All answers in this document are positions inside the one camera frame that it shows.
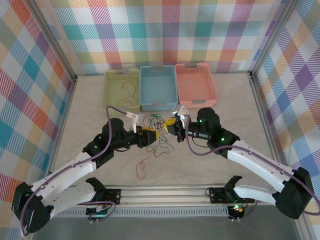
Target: table surface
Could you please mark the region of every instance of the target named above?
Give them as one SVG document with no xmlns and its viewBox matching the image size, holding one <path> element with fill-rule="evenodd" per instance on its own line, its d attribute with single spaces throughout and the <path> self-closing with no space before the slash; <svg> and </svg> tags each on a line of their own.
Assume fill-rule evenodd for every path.
<svg viewBox="0 0 320 240">
<path fill-rule="evenodd" d="M 261 123 L 258 109 L 246 73 L 213 74 L 217 102 L 213 109 L 220 117 L 223 128 L 238 135 L 260 153 L 271 157 L 269 145 Z M 104 76 L 80 76 L 67 117 L 54 170 L 71 161 L 94 137 L 101 133 L 107 122 L 102 108 Z M 191 119 L 196 120 L 198 108 L 189 109 Z M 170 111 L 159 111 L 161 117 L 172 117 Z M 119 116 L 128 130 L 129 118 Z M 216 154 L 195 156 L 188 149 L 186 141 L 178 143 L 176 136 L 166 134 L 175 150 L 145 162 L 145 179 L 140 180 L 136 166 L 148 156 L 145 149 L 132 146 L 127 152 L 115 152 L 114 158 L 96 171 L 78 180 L 81 184 L 87 178 L 96 177 L 105 185 L 173 185 L 173 184 L 225 184 L 234 175 L 252 180 L 261 180 L 247 168 Z M 201 139 L 195 139 L 206 145 Z M 204 153 L 208 148 L 191 145 L 196 152 Z"/>
</svg>

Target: tangled rubber bands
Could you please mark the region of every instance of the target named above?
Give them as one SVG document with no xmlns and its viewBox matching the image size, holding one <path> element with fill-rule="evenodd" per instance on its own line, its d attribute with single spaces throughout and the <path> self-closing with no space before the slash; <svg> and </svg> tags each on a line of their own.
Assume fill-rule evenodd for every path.
<svg viewBox="0 0 320 240">
<path fill-rule="evenodd" d="M 161 117 L 160 114 L 150 114 L 149 116 L 146 116 L 143 119 L 143 124 L 145 127 L 149 128 L 149 129 L 153 129 L 157 132 L 161 132 L 160 136 L 159 136 L 159 140 L 158 140 L 158 144 L 154 145 L 154 146 L 147 146 L 145 148 L 145 150 L 148 153 L 148 156 L 146 158 L 144 158 L 142 161 L 138 162 L 138 164 L 135 166 L 135 172 L 136 172 L 136 176 L 138 179 L 143 180 L 146 178 L 146 172 L 145 172 L 145 160 L 149 159 L 150 153 L 154 155 L 154 157 L 159 157 L 162 154 L 169 154 L 170 153 L 170 148 L 172 148 L 175 151 L 175 148 L 168 142 L 168 138 L 165 137 L 165 134 L 167 134 L 168 132 L 164 129 L 164 123 L 165 120 Z M 138 173 L 138 169 L 140 168 L 140 170 L 143 172 L 143 177 L 139 176 Z"/>
<path fill-rule="evenodd" d="M 134 92 L 133 92 L 133 94 L 130 94 L 129 90 L 125 87 L 125 84 L 126 84 L 126 83 L 131 83 L 131 84 L 134 86 Z M 124 107 L 125 107 L 125 106 L 124 106 L 124 103 L 129 103 L 129 104 L 131 105 L 130 107 L 132 107 L 133 104 L 132 104 L 132 101 L 129 100 L 129 98 L 130 98 L 130 97 L 133 97 L 134 99 L 136 99 L 136 98 L 135 98 L 135 93 L 136 93 L 136 91 L 137 91 L 136 85 L 134 84 L 134 82 L 133 82 L 132 80 L 128 80 L 128 81 L 125 81 L 124 83 L 122 83 L 121 88 L 124 89 L 125 91 L 127 91 L 128 97 L 123 98 L 123 99 L 121 99 L 120 101 L 118 101 L 118 102 L 116 103 L 116 106 L 117 106 L 118 108 L 120 108 L 120 107 L 123 107 L 123 108 L 124 108 Z"/>
</svg>

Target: yellow plastic basket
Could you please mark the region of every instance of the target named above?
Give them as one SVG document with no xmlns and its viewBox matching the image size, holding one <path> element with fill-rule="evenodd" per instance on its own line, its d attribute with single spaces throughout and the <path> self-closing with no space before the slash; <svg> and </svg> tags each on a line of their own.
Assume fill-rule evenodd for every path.
<svg viewBox="0 0 320 240">
<path fill-rule="evenodd" d="M 104 76 L 102 107 L 111 105 L 131 113 L 140 112 L 140 72 L 138 68 L 109 70 Z M 110 109 L 110 115 L 118 115 Z"/>
</svg>

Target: pink plastic basket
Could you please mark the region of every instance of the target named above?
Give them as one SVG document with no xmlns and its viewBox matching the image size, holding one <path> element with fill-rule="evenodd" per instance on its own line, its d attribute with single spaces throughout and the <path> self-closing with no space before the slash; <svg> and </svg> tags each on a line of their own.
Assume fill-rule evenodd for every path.
<svg viewBox="0 0 320 240">
<path fill-rule="evenodd" d="M 209 65 L 176 64 L 179 100 L 186 108 L 212 107 L 217 101 L 216 88 Z"/>
</svg>

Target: plaid wallpaper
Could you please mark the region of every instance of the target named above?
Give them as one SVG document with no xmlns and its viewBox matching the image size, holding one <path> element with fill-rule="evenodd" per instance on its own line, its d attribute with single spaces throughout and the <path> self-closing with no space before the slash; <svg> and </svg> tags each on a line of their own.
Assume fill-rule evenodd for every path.
<svg viewBox="0 0 320 240">
<path fill-rule="evenodd" d="M 78 74 L 209 61 L 247 72 L 285 0 L 38 0 Z"/>
<path fill-rule="evenodd" d="M 320 0 L 298 2 L 258 79 L 281 161 L 307 169 L 320 198 Z"/>
<path fill-rule="evenodd" d="M 0 0 L 0 240 L 20 235 L 15 188 L 44 177 L 71 85 L 23 0 Z"/>
</svg>

